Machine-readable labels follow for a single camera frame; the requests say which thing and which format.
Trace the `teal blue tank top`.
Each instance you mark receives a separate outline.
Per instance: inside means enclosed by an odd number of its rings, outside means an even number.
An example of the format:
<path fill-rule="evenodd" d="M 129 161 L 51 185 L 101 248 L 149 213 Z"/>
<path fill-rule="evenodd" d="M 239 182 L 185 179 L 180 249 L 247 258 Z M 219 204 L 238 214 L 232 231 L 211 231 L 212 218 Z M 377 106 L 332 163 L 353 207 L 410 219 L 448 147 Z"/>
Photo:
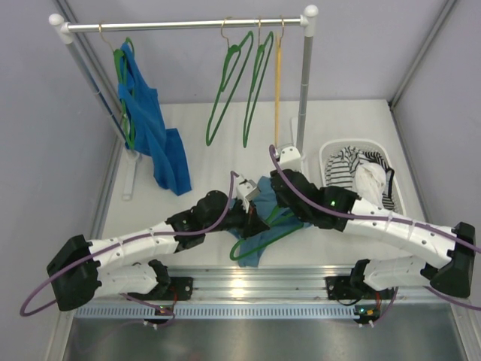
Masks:
<path fill-rule="evenodd" d="M 253 203 L 257 207 L 257 211 L 260 217 L 263 218 L 265 221 L 267 217 L 271 214 L 272 209 L 275 206 L 278 206 L 277 200 L 276 200 L 274 191 L 271 188 L 271 182 L 269 178 L 261 177 L 258 182 L 258 187 L 260 189 L 260 194 L 253 200 Z M 303 224 L 305 225 L 303 229 L 310 226 L 309 223 L 303 223 Z"/>

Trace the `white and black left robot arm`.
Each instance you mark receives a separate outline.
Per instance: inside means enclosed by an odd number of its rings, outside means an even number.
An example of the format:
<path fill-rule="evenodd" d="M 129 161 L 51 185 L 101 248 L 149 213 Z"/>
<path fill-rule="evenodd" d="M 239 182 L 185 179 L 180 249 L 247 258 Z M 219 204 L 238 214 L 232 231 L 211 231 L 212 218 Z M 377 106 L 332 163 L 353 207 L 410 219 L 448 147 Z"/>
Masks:
<path fill-rule="evenodd" d="M 161 256 L 197 247 L 208 233 L 250 237 L 269 229 L 253 203 L 260 193 L 254 188 L 229 199 L 214 190 L 189 210 L 140 232 L 95 240 L 71 237 L 47 266 L 59 310 L 116 294 L 163 298 L 171 280 Z"/>

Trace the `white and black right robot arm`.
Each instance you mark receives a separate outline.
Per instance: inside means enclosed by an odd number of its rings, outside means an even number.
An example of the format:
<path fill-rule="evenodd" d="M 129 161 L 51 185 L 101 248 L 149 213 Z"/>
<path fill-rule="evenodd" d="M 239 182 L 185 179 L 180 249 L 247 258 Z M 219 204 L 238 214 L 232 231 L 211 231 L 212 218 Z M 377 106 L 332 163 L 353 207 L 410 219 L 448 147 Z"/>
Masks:
<path fill-rule="evenodd" d="M 447 296 L 470 296 L 476 231 L 469 223 L 433 226 L 378 207 L 341 187 L 316 187 L 299 171 L 271 172 L 279 206 L 303 223 L 386 243 L 407 252 L 397 259 L 361 259 L 350 274 L 359 298 L 391 287 L 430 287 Z"/>

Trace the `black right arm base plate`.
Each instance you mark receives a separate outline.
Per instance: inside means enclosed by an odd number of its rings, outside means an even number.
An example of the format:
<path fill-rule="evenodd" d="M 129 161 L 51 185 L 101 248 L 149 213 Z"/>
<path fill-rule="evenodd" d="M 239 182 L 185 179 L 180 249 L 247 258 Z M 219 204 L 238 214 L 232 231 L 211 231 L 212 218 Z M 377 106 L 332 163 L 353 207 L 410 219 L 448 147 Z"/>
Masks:
<path fill-rule="evenodd" d="M 353 306 L 362 298 L 351 287 L 348 276 L 331 276 L 325 279 L 328 299 L 344 306 Z"/>

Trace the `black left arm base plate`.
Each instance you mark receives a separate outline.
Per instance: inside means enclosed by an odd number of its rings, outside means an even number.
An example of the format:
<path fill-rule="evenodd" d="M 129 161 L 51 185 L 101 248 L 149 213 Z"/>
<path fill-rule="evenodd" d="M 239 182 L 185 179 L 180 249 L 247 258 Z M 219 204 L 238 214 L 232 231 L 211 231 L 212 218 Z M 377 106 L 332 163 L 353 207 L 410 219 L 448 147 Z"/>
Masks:
<path fill-rule="evenodd" d="M 193 281 L 191 277 L 171 277 L 164 299 L 168 301 L 188 301 L 192 297 Z"/>

